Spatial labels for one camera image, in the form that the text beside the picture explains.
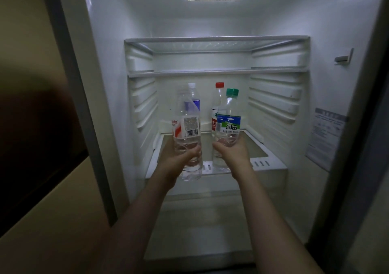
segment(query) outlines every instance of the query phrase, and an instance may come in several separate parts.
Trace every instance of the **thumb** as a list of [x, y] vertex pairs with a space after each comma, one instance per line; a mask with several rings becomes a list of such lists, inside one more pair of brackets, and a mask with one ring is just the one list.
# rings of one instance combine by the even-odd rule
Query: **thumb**
[[181, 155], [178, 156], [179, 163], [185, 165], [192, 158], [198, 157], [200, 151], [201, 151], [201, 146], [200, 145], [197, 145], [195, 148], [187, 150], [184, 154], [181, 154]]
[[228, 147], [221, 144], [220, 142], [212, 142], [212, 146], [216, 151], [220, 152], [222, 155], [228, 149]]

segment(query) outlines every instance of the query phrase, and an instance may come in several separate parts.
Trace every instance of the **person's left hand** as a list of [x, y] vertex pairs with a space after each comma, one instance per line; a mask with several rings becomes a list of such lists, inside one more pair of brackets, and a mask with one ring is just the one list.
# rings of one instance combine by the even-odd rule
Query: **person's left hand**
[[158, 160], [158, 165], [153, 173], [154, 178], [163, 179], [170, 190], [174, 187], [178, 176], [185, 165], [194, 157], [201, 156], [201, 146], [187, 150], [184, 154], [177, 155], [174, 151], [173, 137], [166, 143]]

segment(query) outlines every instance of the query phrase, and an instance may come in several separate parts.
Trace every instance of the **sticker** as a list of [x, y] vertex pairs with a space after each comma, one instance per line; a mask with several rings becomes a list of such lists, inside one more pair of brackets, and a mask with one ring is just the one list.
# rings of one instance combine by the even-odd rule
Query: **sticker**
[[218, 106], [214, 106], [212, 107], [211, 109], [211, 117], [212, 117], [212, 131], [216, 131], [216, 123], [217, 123], [217, 111], [218, 111], [219, 107]]
[[185, 139], [200, 135], [198, 116], [183, 117], [172, 120], [173, 135], [175, 138]]
[[311, 136], [305, 156], [327, 172], [338, 150], [340, 136], [349, 117], [320, 108], [315, 111]]
[[[193, 103], [197, 106], [198, 110], [200, 110], [200, 100], [195, 100]], [[189, 110], [189, 102], [185, 102], [185, 109]]]
[[225, 134], [239, 134], [240, 117], [218, 114], [216, 130]]

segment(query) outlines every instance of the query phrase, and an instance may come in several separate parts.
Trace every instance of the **bottle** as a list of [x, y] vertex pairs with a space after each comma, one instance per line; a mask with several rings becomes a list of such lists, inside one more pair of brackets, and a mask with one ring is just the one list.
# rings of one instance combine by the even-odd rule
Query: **bottle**
[[[227, 89], [227, 99], [219, 106], [215, 141], [227, 147], [235, 145], [240, 132], [240, 115], [238, 109], [238, 89]], [[213, 150], [213, 166], [221, 171], [228, 171], [227, 164], [221, 154]]]
[[211, 117], [212, 117], [212, 137], [215, 137], [216, 133], [216, 115], [219, 110], [219, 106], [222, 104], [224, 100], [224, 83], [216, 83], [216, 90], [214, 90], [214, 94], [212, 95], [212, 109], [211, 109]]
[[[176, 154], [183, 154], [186, 150], [201, 145], [200, 111], [192, 100], [190, 85], [183, 85], [177, 89], [175, 113], [172, 119], [174, 150]], [[190, 160], [184, 168], [185, 181], [201, 178], [202, 157]]]
[[200, 95], [196, 90], [196, 83], [189, 83], [188, 86], [189, 86], [190, 95], [192, 97], [192, 101], [200, 111]]

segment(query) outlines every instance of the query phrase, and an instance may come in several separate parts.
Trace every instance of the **person's left arm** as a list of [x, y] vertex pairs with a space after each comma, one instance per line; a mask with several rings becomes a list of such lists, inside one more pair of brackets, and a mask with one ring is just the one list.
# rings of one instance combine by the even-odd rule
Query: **person's left arm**
[[92, 265], [92, 273], [140, 271], [163, 199], [174, 187], [185, 164], [200, 154], [201, 147], [197, 146], [175, 155], [173, 138], [169, 140], [146, 187], [109, 231]]

